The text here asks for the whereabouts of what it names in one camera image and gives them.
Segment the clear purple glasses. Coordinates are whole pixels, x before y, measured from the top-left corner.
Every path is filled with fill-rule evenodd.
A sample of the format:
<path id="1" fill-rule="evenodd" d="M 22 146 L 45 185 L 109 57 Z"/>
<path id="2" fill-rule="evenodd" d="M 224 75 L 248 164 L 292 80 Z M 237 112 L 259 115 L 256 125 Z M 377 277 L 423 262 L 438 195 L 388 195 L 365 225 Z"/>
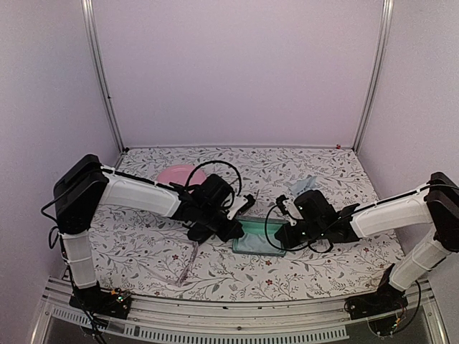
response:
<path id="1" fill-rule="evenodd" d="M 173 287 L 181 287 L 192 270 L 199 244 L 179 239 L 165 239 L 147 254 L 146 277 Z"/>

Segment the blue-grey cleaning cloth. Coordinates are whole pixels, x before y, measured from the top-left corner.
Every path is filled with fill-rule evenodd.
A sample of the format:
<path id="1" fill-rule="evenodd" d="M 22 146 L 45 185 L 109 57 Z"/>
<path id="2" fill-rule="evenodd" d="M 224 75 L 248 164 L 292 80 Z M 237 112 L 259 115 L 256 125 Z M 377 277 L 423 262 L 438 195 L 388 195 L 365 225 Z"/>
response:
<path id="1" fill-rule="evenodd" d="M 274 247 L 269 244 L 264 233 L 251 234 L 246 233 L 242 238 L 235 239 L 232 245 L 232 251 L 235 254 L 254 254 L 265 256 L 279 256 L 285 255 L 285 251 L 278 249 L 281 243 L 274 237 L 273 234 L 268 234 L 268 238 Z"/>

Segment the grey case green lining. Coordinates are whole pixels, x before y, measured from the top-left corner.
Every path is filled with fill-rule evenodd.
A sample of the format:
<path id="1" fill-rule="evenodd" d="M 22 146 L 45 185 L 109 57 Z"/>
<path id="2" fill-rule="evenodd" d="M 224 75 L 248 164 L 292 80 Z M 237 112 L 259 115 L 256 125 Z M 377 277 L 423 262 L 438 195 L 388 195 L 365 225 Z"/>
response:
<path id="1" fill-rule="evenodd" d="M 284 257 L 286 251 L 280 249 L 283 245 L 277 240 L 274 234 L 284 225 L 283 220 L 265 220 L 255 217 L 242 217 L 239 219 L 242 224 L 244 236 L 234 239 L 232 252 L 234 254 L 258 255 L 268 257 Z"/>

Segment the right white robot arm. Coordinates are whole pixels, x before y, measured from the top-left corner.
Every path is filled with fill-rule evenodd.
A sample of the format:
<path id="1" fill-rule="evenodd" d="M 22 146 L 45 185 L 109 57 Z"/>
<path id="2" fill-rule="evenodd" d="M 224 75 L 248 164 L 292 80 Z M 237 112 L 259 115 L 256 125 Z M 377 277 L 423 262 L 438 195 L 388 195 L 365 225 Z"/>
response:
<path id="1" fill-rule="evenodd" d="M 278 197 L 276 206 L 289 218 L 275 233 L 285 251 L 325 239 L 330 245 L 357 242 L 380 232 L 417 224 L 430 231 L 400 262 L 388 268 L 371 297 L 376 312 L 386 312 L 423 274 L 458 252 L 458 186 L 444 173 L 397 196 L 367 205 L 352 204 L 337 211 L 319 190 L 294 200 Z"/>

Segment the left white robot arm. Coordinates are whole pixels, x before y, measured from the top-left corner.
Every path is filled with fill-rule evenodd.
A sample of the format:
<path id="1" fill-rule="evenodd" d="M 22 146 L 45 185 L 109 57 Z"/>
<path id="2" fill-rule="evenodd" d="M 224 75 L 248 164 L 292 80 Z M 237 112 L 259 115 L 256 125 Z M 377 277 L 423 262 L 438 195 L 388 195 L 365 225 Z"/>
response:
<path id="1" fill-rule="evenodd" d="M 104 291 L 98 289 L 88 230 L 99 206 L 122 206 L 181 221 L 187 236 L 204 243 L 215 235 L 227 242 L 243 237 L 236 216 L 248 200 L 222 177 L 211 174 L 202 183 L 159 183 L 104 166 L 87 154 L 54 186 L 54 198 L 41 209 L 55 223 L 80 301 L 92 311 L 102 310 Z"/>

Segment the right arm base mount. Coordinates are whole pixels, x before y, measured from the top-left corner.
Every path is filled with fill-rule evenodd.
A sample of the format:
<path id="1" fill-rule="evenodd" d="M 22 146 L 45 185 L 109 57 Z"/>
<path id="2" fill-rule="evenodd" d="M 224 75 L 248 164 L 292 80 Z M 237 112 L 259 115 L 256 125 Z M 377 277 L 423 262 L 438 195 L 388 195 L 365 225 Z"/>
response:
<path id="1" fill-rule="evenodd" d="M 379 338 L 392 337 L 406 330 L 413 323 L 420 309 L 422 289 L 420 283 L 415 280 L 418 291 L 417 305 L 411 318 L 403 326 L 400 325 L 406 319 L 408 301 L 405 292 L 401 292 L 389 284 L 389 276 L 393 268 L 394 264 L 390 265 L 384 271 L 375 292 L 348 297 L 344 302 L 344 310 L 350 314 L 352 320 L 381 315 L 396 310 L 402 311 L 400 315 L 393 315 L 386 319 L 372 320 L 368 323 L 369 329 Z"/>

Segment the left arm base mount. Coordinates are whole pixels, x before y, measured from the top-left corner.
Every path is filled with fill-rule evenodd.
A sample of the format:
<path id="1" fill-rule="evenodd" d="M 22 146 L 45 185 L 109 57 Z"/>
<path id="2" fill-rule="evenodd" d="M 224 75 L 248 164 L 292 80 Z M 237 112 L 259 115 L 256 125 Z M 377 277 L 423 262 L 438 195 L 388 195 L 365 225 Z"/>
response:
<path id="1" fill-rule="evenodd" d="M 73 285 L 69 305 L 91 315 L 105 315 L 126 320 L 131 309 L 131 296 L 132 293 L 129 290 L 121 288 L 103 290 L 98 282 L 95 286 L 88 288 Z"/>

